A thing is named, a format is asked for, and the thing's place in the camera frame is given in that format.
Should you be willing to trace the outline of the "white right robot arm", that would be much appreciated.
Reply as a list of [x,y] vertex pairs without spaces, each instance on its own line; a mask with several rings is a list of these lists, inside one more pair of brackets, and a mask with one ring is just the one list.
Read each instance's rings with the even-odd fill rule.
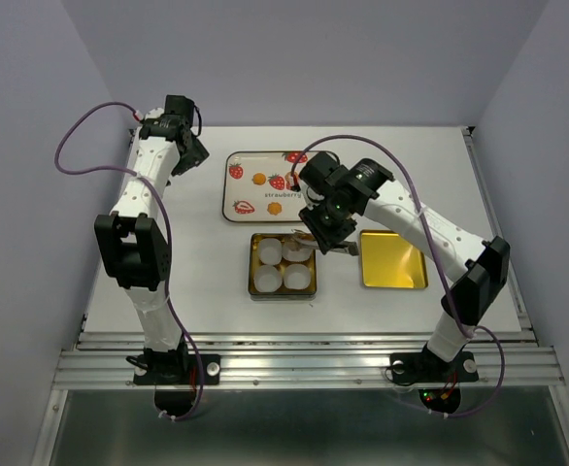
[[352,168],[321,151],[299,174],[306,207],[299,216],[322,253],[341,246],[363,216],[398,234],[429,257],[450,282],[444,312],[420,356],[423,373],[442,379],[455,357],[504,288],[510,245],[501,237],[471,234],[424,204],[376,161],[363,158]]

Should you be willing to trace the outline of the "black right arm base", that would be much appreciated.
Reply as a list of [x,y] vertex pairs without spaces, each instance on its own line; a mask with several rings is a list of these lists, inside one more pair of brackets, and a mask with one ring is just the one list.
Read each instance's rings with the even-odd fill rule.
[[462,350],[446,362],[427,347],[419,352],[396,352],[385,368],[387,378],[399,386],[417,383],[473,383],[479,380],[474,354]]

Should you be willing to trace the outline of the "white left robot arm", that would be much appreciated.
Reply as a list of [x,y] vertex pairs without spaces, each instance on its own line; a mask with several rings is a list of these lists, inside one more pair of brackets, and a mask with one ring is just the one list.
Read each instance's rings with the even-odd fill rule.
[[133,141],[132,173],[111,212],[94,223],[104,269],[131,300],[144,331],[145,353],[160,353],[155,368],[170,383],[188,375],[190,360],[177,350],[182,330],[166,291],[172,249],[157,216],[170,179],[209,156],[192,131],[196,111],[193,100],[168,95],[162,108],[146,114]]

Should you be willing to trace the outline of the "steel tongs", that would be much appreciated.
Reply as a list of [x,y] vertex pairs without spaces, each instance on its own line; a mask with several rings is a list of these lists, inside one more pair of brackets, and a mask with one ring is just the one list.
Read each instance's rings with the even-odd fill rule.
[[328,251],[323,251],[319,247],[318,241],[312,234],[299,229],[291,230],[290,239],[288,240],[288,242],[290,243],[290,248],[292,250],[306,249],[306,250],[318,250],[322,254],[335,252],[335,253],[346,254],[348,256],[360,255],[357,242],[350,242],[350,241],[339,243],[334,248]]

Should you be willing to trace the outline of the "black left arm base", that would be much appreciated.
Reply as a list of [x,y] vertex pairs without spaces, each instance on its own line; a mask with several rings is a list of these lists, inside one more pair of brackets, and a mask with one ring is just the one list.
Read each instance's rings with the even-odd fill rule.
[[[125,357],[134,369],[133,383],[138,386],[156,385],[190,385],[200,383],[199,370],[194,354],[182,355],[164,354],[163,358],[155,359],[155,363],[149,365],[144,354],[129,355]],[[212,386],[219,384],[220,362],[219,354],[206,354],[201,356],[203,368],[203,385]]]

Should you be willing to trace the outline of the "orange cookie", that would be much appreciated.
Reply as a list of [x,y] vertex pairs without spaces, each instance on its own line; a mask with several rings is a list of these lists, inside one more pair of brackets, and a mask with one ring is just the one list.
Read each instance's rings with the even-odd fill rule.
[[287,172],[284,176],[285,179],[285,187],[287,190],[292,190],[293,187],[296,185],[296,183],[298,182],[298,174],[296,172],[294,172],[293,174],[291,174],[290,172]]
[[267,212],[272,216],[277,216],[283,211],[283,207],[280,203],[272,202],[267,206]]
[[256,173],[251,180],[256,185],[264,185],[267,181],[267,178],[262,173]]

